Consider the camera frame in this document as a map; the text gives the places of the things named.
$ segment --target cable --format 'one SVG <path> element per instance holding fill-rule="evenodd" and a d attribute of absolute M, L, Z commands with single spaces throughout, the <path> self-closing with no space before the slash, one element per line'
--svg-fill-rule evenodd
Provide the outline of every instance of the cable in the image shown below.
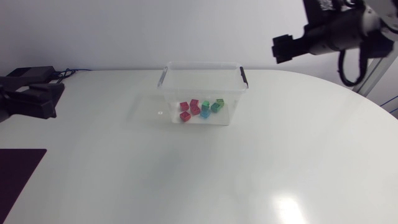
<path fill-rule="evenodd" d="M 395 112 L 395 111 L 397 111 L 398 110 L 398 108 L 397 109 L 394 109 L 394 110 L 392 110 L 392 111 L 390 111 L 390 114 L 392 114 L 393 112 Z"/>
<path fill-rule="evenodd" d="M 62 72 L 53 72 L 51 79 L 58 80 L 57 83 L 61 83 L 64 79 L 71 77 L 73 74 L 75 74 L 78 71 L 91 71 L 91 70 L 85 68 L 74 68 L 74 69 L 67 68 L 65 71 Z"/>
<path fill-rule="evenodd" d="M 351 0 L 351 1 L 343 0 L 343 2 L 344 2 L 344 5 L 346 5 L 350 8 L 364 6 L 364 3 L 362 0 Z"/>
<path fill-rule="evenodd" d="M 398 98 L 398 96 L 396 96 L 396 97 L 394 97 L 393 99 L 391 99 L 391 100 L 389 100 L 389 101 L 387 101 L 387 102 L 383 103 L 383 104 L 382 104 L 382 105 L 380 105 L 380 106 L 384 106 L 384 105 L 386 105 L 386 104 L 390 103 L 391 101 L 393 101 L 393 100 L 394 100 L 394 99 L 396 99 L 396 98 Z"/>
<path fill-rule="evenodd" d="M 344 58 L 346 56 L 346 50 L 342 50 L 340 52 L 340 55 L 338 57 L 338 73 L 340 74 L 340 79 L 344 83 L 344 85 L 348 87 L 356 86 L 360 84 L 363 79 L 365 78 L 366 71 L 368 69 L 368 56 L 367 56 L 367 50 L 365 50 L 365 47 L 360 48 L 359 52 L 359 77 L 355 82 L 351 82 L 346 78 L 346 75 L 344 74 Z"/>
<path fill-rule="evenodd" d="M 356 7 L 356 4 L 355 4 L 355 3 L 348 2 L 347 0 L 344 0 L 343 2 L 344 2 L 344 4 L 345 4 L 346 6 L 348 6 L 348 7 Z"/>

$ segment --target plastic container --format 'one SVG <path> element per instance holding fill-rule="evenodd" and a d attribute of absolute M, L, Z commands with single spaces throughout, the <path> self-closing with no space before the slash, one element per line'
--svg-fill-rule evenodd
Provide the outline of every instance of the plastic container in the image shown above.
<path fill-rule="evenodd" d="M 194 116 L 188 110 L 191 118 L 186 123 L 229 125 L 241 95 L 248 89 L 248 81 L 238 63 L 169 62 L 157 87 L 163 91 L 173 123 L 184 123 L 180 118 L 182 102 L 199 100 L 201 108 L 204 101 L 212 106 L 217 99 L 223 99 L 224 106 L 208 118 Z"/>

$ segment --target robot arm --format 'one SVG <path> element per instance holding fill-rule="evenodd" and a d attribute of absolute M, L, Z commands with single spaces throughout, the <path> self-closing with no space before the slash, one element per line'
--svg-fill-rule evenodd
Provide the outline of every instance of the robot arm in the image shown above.
<path fill-rule="evenodd" d="M 369 58 L 387 57 L 398 40 L 398 0 L 303 0 L 308 24 L 304 35 L 274 38 L 272 51 L 277 63 L 303 54 L 340 52 L 339 74 L 347 86 L 359 84 Z M 355 82 L 345 78 L 345 51 L 360 48 L 360 75 Z"/>

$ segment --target blue cube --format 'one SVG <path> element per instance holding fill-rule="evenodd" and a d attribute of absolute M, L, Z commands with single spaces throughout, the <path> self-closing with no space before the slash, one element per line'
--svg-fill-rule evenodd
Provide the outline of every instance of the blue cube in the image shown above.
<path fill-rule="evenodd" d="M 210 111 L 209 109 L 207 109 L 207 110 L 202 110 L 202 111 L 200 112 L 200 116 L 202 116 L 203 118 L 208 118 L 208 117 L 210 116 L 210 114 L 211 114 L 211 111 Z"/>

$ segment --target white table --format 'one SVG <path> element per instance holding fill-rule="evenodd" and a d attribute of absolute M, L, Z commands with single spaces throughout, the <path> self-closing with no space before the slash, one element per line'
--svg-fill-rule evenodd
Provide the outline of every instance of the white table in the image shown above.
<path fill-rule="evenodd" d="M 374 103 L 248 70 L 230 126 L 172 124 L 160 74 L 80 72 L 58 118 L 1 123 L 1 148 L 48 149 L 5 223 L 398 223 L 398 121 Z"/>

